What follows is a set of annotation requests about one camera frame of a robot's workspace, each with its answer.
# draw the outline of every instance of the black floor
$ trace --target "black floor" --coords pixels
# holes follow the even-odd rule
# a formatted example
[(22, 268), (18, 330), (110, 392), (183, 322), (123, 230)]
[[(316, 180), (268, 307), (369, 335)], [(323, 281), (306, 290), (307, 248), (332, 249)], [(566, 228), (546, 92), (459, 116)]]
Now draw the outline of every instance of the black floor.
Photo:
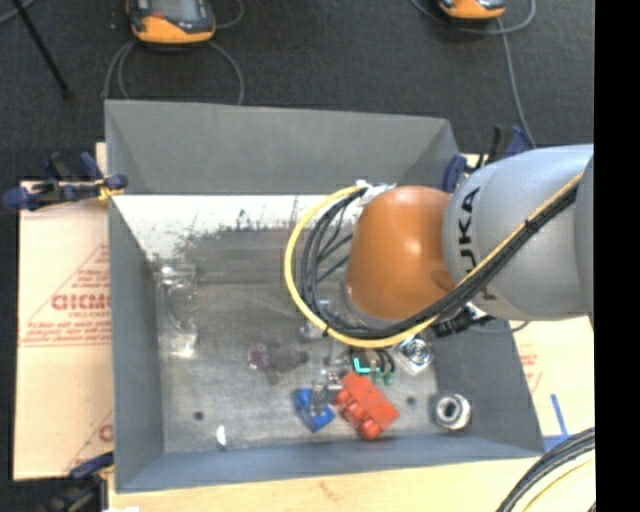
[[(416, 0), (430, 12), (432, 0)], [(244, 0), (216, 43), (242, 69), (244, 103), (442, 117), (463, 151), (486, 151), (496, 124), (519, 124), (500, 36), (463, 33), (408, 0)], [(215, 0), (220, 23), (234, 0)], [(528, 0), (507, 0), (505, 26)], [(0, 0), (0, 20), (11, 11)], [(0, 22), (0, 191), (39, 176), (52, 151), (70, 162), (104, 134), (101, 92), (112, 57), (131, 39), (122, 0), (36, 0), (33, 23), (74, 99), (65, 100), (18, 17)], [(488, 29), (494, 30), (491, 24)], [(540, 2), (508, 36), (526, 121), (538, 146), (594, 139), (595, 0)], [(135, 49), (124, 68), (132, 97), (234, 103), (232, 67), (211, 48), (183, 55)], [(111, 95), (119, 96), (116, 80)], [(15, 216), (0, 216), (0, 510), (32, 510), (51, 484), (10, 484), (16, 339)], [(46, 264), (46, 255), (42, 255)]]

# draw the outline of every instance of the orange device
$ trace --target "orange device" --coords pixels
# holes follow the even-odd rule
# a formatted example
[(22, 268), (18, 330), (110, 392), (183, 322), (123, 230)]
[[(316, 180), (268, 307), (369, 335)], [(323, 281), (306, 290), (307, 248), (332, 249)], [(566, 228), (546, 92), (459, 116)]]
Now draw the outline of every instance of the orange device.
[(215, 17), (208, 0), (126, 0), (133, 34), (160, 46), (187, 46), (208, 41)]
[(444, 261), (441, 232), (451, 196), (405, 185), (375, 197), (358, 219), (346, 290), (376, 318), (407, 318), (455, 286)]
[(502, 16), (502, 0), (438, 0), (440, 8), (452, 18), (481, 21)]

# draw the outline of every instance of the cable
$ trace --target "cable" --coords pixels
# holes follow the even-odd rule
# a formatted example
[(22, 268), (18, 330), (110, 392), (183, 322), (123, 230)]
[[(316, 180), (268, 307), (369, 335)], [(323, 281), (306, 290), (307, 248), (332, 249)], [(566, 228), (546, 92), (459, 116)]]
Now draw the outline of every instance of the cable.
[[(503, 27), (502, 20), (498, 18), (497, 20), (498, 26)], [(518, 119), (520, 120), (520, 124), (522, 125), (522, 129), (524, 130), (529, 142), (533, 147), (536, 146), (533, 137), (531, 136), (531, 131), (529, 130), (529, 125), (527, 124), (527, 120), (525, 118), (524, 112), (522, 110), (522, 104), (520, 103), (520, 95), (518, 94), (518, 87), (516, 86), (516, 77), (513, 72), (513, 62), (511, 60), (511, 50), (509, 49), (509, 41), (507, 39), (507, 35), (505, 32), (502, 32), (502, 45), (504, 46), (504, 54), (507, 61), (507, 71), (509, 75), (509, 85), (511, 86), (511, 93), (513, 95), (513, 101), (516, 104), (516, 111), (518, 112)]]
[[(130, 99), (129, 92), (127, 91), (124, 84), (124, 65), (127, 58), (129, 57), (129, 54), (131, 53), (131, 50), (133, 50), (137, 42), (138, 41), (135, 38), (132, 39), (131, 41), (126, 42), (114, 55), (113, 59), (111, 60), (111, 63), (109, 64), (109, 68), (107, 69), (107, 75), (105, 78), (104, 86), (102, 88), (101, 96), (103, 98), (109, 97), (109, 90), (110, 90), (111, 81), (113, 78), (113, 73), (114, 71), (116, 71), (116, 77), (118, 81), (118, 88), (120, 90), (120, 94), (122, 95), (123, 98)], [(244, 96), (245, 96), (245, 84), (244, 84), (244, 76), (242, 74), (242, 70), (240, 69), (240, 66), (238, 66), (238, 64), (233, 59), (233, 57), (231, 57), (231, 55), (229, 55), (229, 53), (226, 50), (220, 47), (220, 45), (214, 43), (213, 41), (207, 41), (207, 43), (211, 48), (213, 48), (215, 51), (220, 53), (233, 68), (236, 74), (236, 77), (238, 79), (238, 99), (236, 101), (236, 105), (242, 105), (242, 103), (244, 102)]]
[(552, 475), (552, 472), (568, 465), (568, 470), (555, 478), (549, 485), (539, 491), (529, 504), (539, 500), (543, 494), (549, 492), (549, 489), (555, 487), (558, 483), (569, 474), (584, 469), (589, 461), (584, 462), (580, 457), (589, 454), (595, 450), (595, 427), (584, 430), (575, 434), (562, 443), (555, 446), (552, 450), (545, 453), (525, 475), (518, 481), (513, 490), (500, 504), (497, 512), (511, 512), (515, 506), (529, 493), (537, 484), (546, 477)]
[[(310, 297), (305, 296), (303, 298), (303, 295), (306, 295), (306, 285), (303, 285), (302, 294), (298, 292), (295, 285), (292, 270), (293, 252), (303, 229), (314, 216), (330, 205), (333, 206), (329, 208), (328, 212), (331, 212), (334, 216), (337, 215), (339, 208), (343, 207), (345, 202), (346, 204), (350, 204), (364, 194), (367, 187), (357, 185), (339, 190), (324, 198), (315, 207), (307, 211), (291, 233), (284, 256), (284, 277), (289, 294), (298, 309), (311, 323), (324, 331), (325, 335), (332, 336), (338, 341), (363, 348), (382, 348), (399, 343), (407, 337), (415, 335), (429, 327), (440, 317), (453, 315), (463, 307), (464, 304), (469, 302), (469, 300), (478, 293), (480, 288), (506, 265), (529, 238), (534, 236), (535, 233), (556, 214), (575, 201), (577, 186), (582, 178), (582, 174), (583, 173), (580, 172), (574, 176), (566, 185), (553, 194), (551, 198), (545, 201), (533, 215), (525, 219), (511, 235), (469, 272), (451, 292), (412, 317), (377, 330), (366, 329), (361, 326), (345, 325), (341, 320), (323, 311), (320, 306), (320, 301), (317, 296), (314, 295), (314, 279), (310, 280), (312, 291)], [(318, 222), (313, 228), (309, 237), (311, 245), (318, 243), (314, 240), (318, 233), (322, 230), (326, 231), (329, 222), (326, 220), (327, 218), (327, 213), (325, 212), (321, 218), (321, 222)], [(305, 273), (302, 274), (303, 282), (306, 282), (308, 279), (305, 265), (306, 258), (311, 252), (311, 249), (309, 249), (309, 241), (305, 244), (305, 251), (301, 263), (301, 272), (305, 269)]]
[(514, 32), (517, 32), (518, 30), (522, 30), (523, 28), (529, 26), (529, 24), (533, 21), (533, 19), (535, 18), (536, 15), (536, 2), (535, 0), (529, 0), (529, 12), (526, 16), (526, 18), (520, 22), (517, 23), (516, 25), (513, 25), (511, 27), (506, 27), (504, 26), (504, 24), (502, 23), (502, 20), (500, 18), (496, 19), (496, 23), (498, 25), (498, 30), (482, 30), (482, 29), (472, 29), (472, 28), (465, 28), (465, 27), (458, 27), (456, 25), (452, 25), (450, 22), (442, 20), (440, 18), (438, 18), (437, 16), (435, 16), (434, 14), (430, 13), (429, 11), (427, 11), (423, 6), (421, 6), (418, 3), (418, 0), (409, 0), (409, 2), (411, 3), (411, 5), (413, 5), (419, 12), (421, 12), (422, 14), (424, 14), (425, 16), (427, 16), (429, 19), (440, 23), (441, 25), (449, 25), (451, 28), (454, 28), (455, 30), (459, 31), (459, 32), (464, 32), (467, 34), (481, 34), (481, 35), (489, 35), (489, 36), (501, 36), (502, 37), (502, 45), (504, 46), (504, 53), (505, 53), (505, 58), (507, 61), (507, 73), (509, 75), (509, 85), (511, 87), (511, 93), (513, 95), (513, 99), (515, 102), (515, 106), (516, 106), (516, 112), (518, 114), (518, 119), (520, 121), (520, 124), (522, 125), (522, 129), (524, 130), (525, 134), (527, 135), (529, 142), (531, 142), (531, 145), (533, 147), (536, 147), (535, 141), (533, 139), (533, 137), (531, 136), (531, 131), (529, 130), (529, 126), (527, 124), (527, 120), (526, 117), (524, 115), (524, 111), (522, 109), (522, 104), (520, 103), (520, 95), (518, 94), (518, 88), (516, 86), (516, 79), (515, 79), (515, 73), (513, 72), (513, 62), (511, 59), (511, 51), (509, 49), (509, 42), (507, 40), (507, 34), (513, 34)]
[(443, 20), (442, 18), (438, 18), (435, 14), (429, 12), (427, 9), (425, 9), (422, 5), (420, 5), (418, 3), (418, 0), (409, 0), (409, 2), (420, 13), (424, 14), (427, 18), (435, 21), (436, 23), (439, 23), (440, 25), (448, 25), (451, 28), (454, 28), (455, 30), (457, 30), (459, 32), (466, 32), (467, 34), (481, 34), (481, 35), (487, 35), (487, 36), (499, 36), (499, 35), (502, 35), (502, 34), (513, 34), (514, 32), (517, 32), (518, 30), (522, 30), (523, 28), (527, 27), (533, 21), (533, 19), (536, 16), (536, 10), (537, 10), (537, 6), (536, 6), (535, 0), (529, 0), (529, 12), (527, 13), (527, 16), (525, 17), (525, 19), (523, 21), (521, 21), (520, 23), (517, 23), (515, 25), (512, 25), (510, 27), (507, 27), (507, 28), (500, 27), (498, 30), (489, 30), (489, 29), (474, 29), (474, 28), (467, 28), (467, 27), (459, 27), (457, 25), (452, 25), (450, 21)]
[(241, 0), (236, 0), (236, 4), (238, 4), (239, 12), (238, 12), (238, 15), (235, 17), (235, 19), (227, 23), (223, 23), (221, 25), (216, 25), (216, 30), (224, 30), (226, 28), (231, 28), (240, 22), (240, 20), (244, 16), (244, 4), (242, 3)]
[[(29, 7), (31, 7), (31, 5), (35, 1), (36, 0), (25, 0), (24, 2), (22, 2), (22, 7), (24, 7), (25, 9), (28, 9)], [(9, 21), (11, 18), (15, 18), (17, 15), (18, 15), (18, 9), (12, 9), (8, 13), (3, 14), (2, 16), (0, 16), (0, 25)]]

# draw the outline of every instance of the yellow cable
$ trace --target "yellow cable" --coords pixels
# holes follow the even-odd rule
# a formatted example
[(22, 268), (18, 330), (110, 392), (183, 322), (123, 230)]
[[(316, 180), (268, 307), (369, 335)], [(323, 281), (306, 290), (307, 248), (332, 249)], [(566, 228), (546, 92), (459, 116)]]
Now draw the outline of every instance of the yellow cable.
[[(547, 199), (539, 208), (536, 209), (536, 211), (532, 215), (530, 215), (527, 218), (527, 220), (525, 222), (520, 224), (520, 226), (518, 226), (518, 228), (516, 228), (511, 233), (511, 235), (509, 235), (500, 244), (498, 244), (498, 246), (495, 249), (493, 249), (493, 251), (491, 251), (471, 272), (469, 272), (456, 285), (456, 288), (454, 288), (449, 293), (453, 293), (459, 286), (461, 286), (463, 283), (465, 283), (468, 279), (470, 279), (477, 272), (482, 270), (482, 268), (495, 256), (495, 254), (498, 253), (511, 240), (513, 240), (523, 229), (525, 229), (527, 223), (529, 221), (531, 221), (533, 218), (535, 218), (535, 216), (539, 212), (541, 212), (542, 210), (547, 208), (550, 204), (552, 204), (554, 201), (556, 201), (560, 196), (562, 196), (568, 190), (570, 190), (571, 188), (576, 186), (580, 182), (580, 180), (582, 179), (582, 175), (583, 175), (583, 172), (578, 173), (571, 180), (569, 180), (569, 182), (567, 182), (566, 185), (561, 187), (553, 196), (551, 196), (549, 199)], [(313, 325), (315, 325), (318, 329), (320, 329), (321, 331), (326, 333), (328, 336), (331, 336), (332, 338), (335, 338), (338, 341), (346, 343), (347, 345), (352, 345), (354, 347), (383, 348), (383, 347), (388, 347), (390, 345), (395, 345), (396, 343), (400, 343), (401, 341), (405, 340), (409, 336), (415, 336), (419, 332), (421, 332), (424, 329), (426, 329), (427, 327), (429, 327), (432, 323), (434, 323), (438, 319), (439, 315), (434, 315), (433, 317), (431, 317), (431, 318), (429, 318), (429, 319), (427, 319), (427, 320), (425, 320), (425, 321), (423, 321), (423, 322), (421, 322), (419, 324), (416, 324), (415, 326), (413, 326), (413, 327), (411, 327), (411, 328), (409, 328), (409, 329), (407, 329), (407, 330), (405, 330), (405, 331), (403, 331), (401, 333), (395, 334), (395, 335), (387, 337), (387, 338), (366, 339), (366, 340), (365, 339), (360, 339), (360, 338), (353, 338), (351, 336), (347, 336), (345, 334), (342, 334), (342, 333), (334, 330), (330, 325), (328, 325), (324, 320), (322, 320), (322, 318), (317, 316), (309, 308), (309, 306), (304, 302), (304, 300), (302, 299), (302, 297), (298, 293), (298, 289), (297, 289), (296, 284), (295, 284), (295, 279), (293, 277), (293, 270), (292, 270), (293, 252), (294, 252), (296, 243), (298, 242), (298, 238), (300, 238), (300, 234), (302, 233), (302, 231), (304, 230), (306, 225), (311, 221), (311, 219), (316, 214), (318, 214), (322, 209), (324, 209), (325, 207), (327, 207), (330, 204), (334, 203), (338, 199), (342, 199), (343, 197), (346, 197), (346, 196), (348, 196), (348, 195), (350, 195), (350, 194), (352, 194), (354, 192), (362, 190), (365, 187), (366, 186), (356, 185), (356, 186), (353, 186), (353, 187), (347, 187), (347, 188), (344, 188), (342, 190), (338, 190), (337, 192), (334, 192), (330, 196), (325, 197), (316, 206), (311, 208), (308, 212), (306, 212), (302, 216), (302, 219), (300, 220), (300, 222), (298, 222), (296, 227), (293, 229), (293, 232), (291, 233), (291, 236), (289, 237), (289, 242), (287, 244), (287, 248), (286, 248), (285, 253), (284, 253), (284, 279), (285, 279), (285, 283), (287, 285), (287, 289), (289, 290), (289, 294), (291, 295), (291, 298), (295, 302), (295, 304), (298, 307), (298, 309), (300, 310), (300, 312)]]

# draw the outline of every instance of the clamp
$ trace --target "clamp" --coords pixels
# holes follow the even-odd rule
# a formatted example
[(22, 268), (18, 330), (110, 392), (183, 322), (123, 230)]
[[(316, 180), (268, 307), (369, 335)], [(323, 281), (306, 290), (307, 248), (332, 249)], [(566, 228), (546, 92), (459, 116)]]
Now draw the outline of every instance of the clamp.
[(129, 184), (123, 174), (105, 177), (95, 159), (84, 152), (79, 157), (82, 168), (81, 176), (72, 176), (73, 181), (63, 181), (63, 176), (72, 173), (61, 160), (58, 153), (53, 153), (44, 165), (44, 176), (41, 181), (27, 189), (19, 186), (2, 194), (2, 202), (6, 208), (15, 210), (38, 210), (83, 199), (97, 198), (106, 201), (114, 194), (122, 193)]

